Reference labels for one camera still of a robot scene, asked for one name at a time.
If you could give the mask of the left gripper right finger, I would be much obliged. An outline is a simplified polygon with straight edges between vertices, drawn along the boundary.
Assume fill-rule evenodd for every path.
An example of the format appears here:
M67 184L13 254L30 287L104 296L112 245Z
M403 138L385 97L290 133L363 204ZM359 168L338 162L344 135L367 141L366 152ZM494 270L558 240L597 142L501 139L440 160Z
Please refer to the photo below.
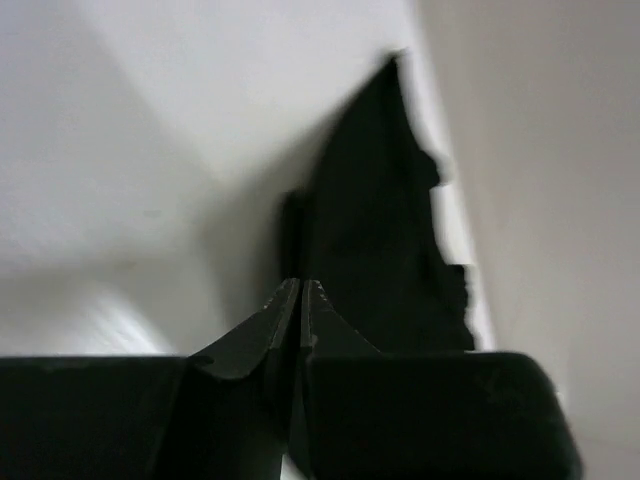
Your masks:
M381 352L335 310L322 284L307 280L301 297L300 349L297 357L297 469L312 479L310 454L311 414L307 390L307 360L327 357L376 356Z

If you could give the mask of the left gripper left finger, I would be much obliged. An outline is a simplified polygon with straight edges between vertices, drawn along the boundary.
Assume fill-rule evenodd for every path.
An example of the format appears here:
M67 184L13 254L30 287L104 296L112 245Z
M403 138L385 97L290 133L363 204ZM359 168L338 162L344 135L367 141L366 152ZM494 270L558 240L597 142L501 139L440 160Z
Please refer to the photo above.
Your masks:
M300 282L189 357L164 440L167 479L277 479L291 418Z

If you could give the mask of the black tank top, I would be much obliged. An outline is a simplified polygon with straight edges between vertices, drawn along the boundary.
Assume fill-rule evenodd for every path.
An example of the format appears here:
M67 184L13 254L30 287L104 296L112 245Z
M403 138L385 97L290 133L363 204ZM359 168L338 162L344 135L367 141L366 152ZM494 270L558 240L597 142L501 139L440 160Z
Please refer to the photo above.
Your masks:
M439 248L431 192L441 178L411 129L401 60L389 55L354 95L307 186L286 195L281 273L320 282L380 351L472 351L466 269Z

